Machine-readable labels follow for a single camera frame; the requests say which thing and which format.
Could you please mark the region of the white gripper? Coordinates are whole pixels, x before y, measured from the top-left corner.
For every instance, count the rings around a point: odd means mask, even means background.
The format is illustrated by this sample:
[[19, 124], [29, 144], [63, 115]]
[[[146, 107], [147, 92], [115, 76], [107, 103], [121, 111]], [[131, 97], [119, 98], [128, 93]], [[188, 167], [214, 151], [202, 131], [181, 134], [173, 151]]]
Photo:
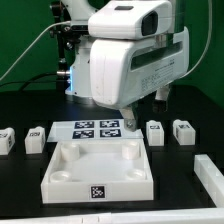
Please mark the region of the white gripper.
[[174, 34], [170, 45], [158, 48], [157, 44], [155, 38], [147, 38], [139, 41], [98, 39], [92, 45], [90, 84], [93, 99], [103, 107], [123, 108], [120, 113], [127, 130], [137, 129], [136, 110], [129, 104], [158, 89], [153, 111], [166, 112], [170, 93], [167, 84], [187, 72], [187, 28]]

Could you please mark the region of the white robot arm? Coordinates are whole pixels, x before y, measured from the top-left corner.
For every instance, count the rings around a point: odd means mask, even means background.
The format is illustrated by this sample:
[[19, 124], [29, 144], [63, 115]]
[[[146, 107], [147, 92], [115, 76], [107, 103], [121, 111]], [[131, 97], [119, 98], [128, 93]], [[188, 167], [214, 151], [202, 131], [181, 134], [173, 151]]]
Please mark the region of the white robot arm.
[[170, 84], [186, 74], [189, 32], [186, 0], [61, 0], [69, 30], [81, 43], [70, 67], [70, 96], [121, 112], [137, 129], [136, 103], [153, 93], [153, 109], [167, 109]]

